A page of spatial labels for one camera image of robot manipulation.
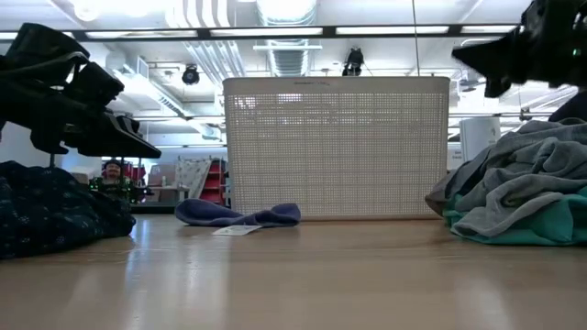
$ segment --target gray fabric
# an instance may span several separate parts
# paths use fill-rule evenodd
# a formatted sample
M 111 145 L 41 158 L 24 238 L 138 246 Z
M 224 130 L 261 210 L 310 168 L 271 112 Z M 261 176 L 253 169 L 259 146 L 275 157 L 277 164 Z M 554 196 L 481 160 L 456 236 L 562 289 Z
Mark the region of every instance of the gray fabric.
M 436 212 L 455 194 L 467 213 L 452 228 L 494 237 L 587 185 L 587 124 L 531 121 L 440 181 L 426 197 Z

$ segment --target pile of clothes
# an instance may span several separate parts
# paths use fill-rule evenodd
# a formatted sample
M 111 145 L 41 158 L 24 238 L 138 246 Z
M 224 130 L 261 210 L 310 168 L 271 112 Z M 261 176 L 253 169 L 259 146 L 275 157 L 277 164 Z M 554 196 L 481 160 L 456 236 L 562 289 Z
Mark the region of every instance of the pile of clothes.
M 126 236 L 135 223 L 126 202 L 90 192 L 65 170 L 0 163 L 0 259 Z
M 452 233 L 502 245 L 587 242 L 587 124 L 530 121 L 437 183 Z

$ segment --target red shelf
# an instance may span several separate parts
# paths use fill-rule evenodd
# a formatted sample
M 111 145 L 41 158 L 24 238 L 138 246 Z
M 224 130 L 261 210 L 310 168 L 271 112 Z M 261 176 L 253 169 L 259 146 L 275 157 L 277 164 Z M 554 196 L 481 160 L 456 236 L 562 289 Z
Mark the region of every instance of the red shelf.
M 224 182 L 223 171 L 220 160 L 213 160 L 208 171 L 207 178 L 204 182 L 204 189 L 200 194 L 200 199 L 216 204 L 224 204 L 223 188 Z
M 216 204 L 222 204 L 222 195 L 219 192 L 202 192 L 200 199 Z

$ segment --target white mesh panel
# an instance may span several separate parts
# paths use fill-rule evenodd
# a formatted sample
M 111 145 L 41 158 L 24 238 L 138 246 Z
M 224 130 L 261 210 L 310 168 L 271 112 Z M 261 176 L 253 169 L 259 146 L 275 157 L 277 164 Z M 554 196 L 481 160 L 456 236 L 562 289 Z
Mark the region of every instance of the white mesh panel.
M 225 81 L 233 208 L 304 218 L 420 217 L 446 174 L 449 79 Z

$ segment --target blue cloth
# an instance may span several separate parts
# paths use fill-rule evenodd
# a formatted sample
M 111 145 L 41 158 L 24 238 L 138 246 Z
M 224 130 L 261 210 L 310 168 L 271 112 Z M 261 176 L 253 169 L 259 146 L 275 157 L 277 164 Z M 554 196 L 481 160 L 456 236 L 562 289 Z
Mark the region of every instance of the blue cloth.
M 284 203 L 256 214 L 243 215 L 208 201 L 185 200 L 175 207 L 175 216 L 191 226 L 224 227 L 233 225 L 248 226 L 296 226 L 302 214 L 297 204 Z

